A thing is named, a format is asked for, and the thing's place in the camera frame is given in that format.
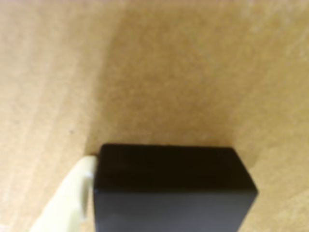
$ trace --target black box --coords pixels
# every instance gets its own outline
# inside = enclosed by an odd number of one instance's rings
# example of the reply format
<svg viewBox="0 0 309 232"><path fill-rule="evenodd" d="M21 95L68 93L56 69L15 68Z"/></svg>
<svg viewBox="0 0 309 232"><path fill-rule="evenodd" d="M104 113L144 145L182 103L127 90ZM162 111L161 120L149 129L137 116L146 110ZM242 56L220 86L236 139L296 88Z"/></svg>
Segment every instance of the black box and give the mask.
<svg viewBox="0 0 309 232"><path fill-rule="evenodd" d="M231 148L104 145L97 232L236 232L257 196Z"/></svg>

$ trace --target white plastic piece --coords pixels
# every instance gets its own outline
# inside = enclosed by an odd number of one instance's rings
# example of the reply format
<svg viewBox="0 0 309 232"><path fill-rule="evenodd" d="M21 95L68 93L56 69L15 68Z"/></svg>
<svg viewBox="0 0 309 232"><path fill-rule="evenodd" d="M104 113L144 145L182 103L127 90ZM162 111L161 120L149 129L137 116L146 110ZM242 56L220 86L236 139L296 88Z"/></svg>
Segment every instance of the white plastic piece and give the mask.
<svg viewBox="0 0 309 232"><path fill-rule="evenodd" d="M97 159L82 158L60 184L30 232L78 232L86 215Z"/></svg>

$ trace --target brown cardboard surface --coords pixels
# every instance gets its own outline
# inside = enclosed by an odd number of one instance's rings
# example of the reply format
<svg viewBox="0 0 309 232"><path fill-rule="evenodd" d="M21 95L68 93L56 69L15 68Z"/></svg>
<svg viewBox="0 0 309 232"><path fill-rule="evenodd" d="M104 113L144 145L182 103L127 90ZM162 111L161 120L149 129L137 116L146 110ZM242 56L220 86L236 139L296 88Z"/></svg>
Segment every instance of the brown cardboard surface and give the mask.
<svg viewBox="0 0 309 232"><path fill-rule="evenodd" d="M2 1L0 232L104 142L233 146L260 190L240 231L309 231L308 4Z"/></svg>

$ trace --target white plastic object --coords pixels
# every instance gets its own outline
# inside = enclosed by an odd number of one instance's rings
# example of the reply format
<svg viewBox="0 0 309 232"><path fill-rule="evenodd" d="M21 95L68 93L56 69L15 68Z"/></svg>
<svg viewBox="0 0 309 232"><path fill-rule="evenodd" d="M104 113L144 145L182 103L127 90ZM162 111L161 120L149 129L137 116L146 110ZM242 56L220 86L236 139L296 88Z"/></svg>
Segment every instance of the white plastic object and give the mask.
<svg viewBox="0 0 309 232"><path fill-rule="evenodd" d="M64 178L30 232L78 232L85 218L97 158L82 158Z"/></svg>

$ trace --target black plastic block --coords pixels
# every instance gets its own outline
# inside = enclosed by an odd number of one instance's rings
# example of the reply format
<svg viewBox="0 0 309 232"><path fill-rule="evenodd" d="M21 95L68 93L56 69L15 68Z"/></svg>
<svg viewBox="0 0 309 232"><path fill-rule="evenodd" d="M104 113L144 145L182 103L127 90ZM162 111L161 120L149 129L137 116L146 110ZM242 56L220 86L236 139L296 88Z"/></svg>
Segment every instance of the black plastic block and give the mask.
<svg viewBox="0 0 309 232"><path fill-rule="evenodd" d="M236 232L257 196L231 148L104 145L97 232Z"/></svg>

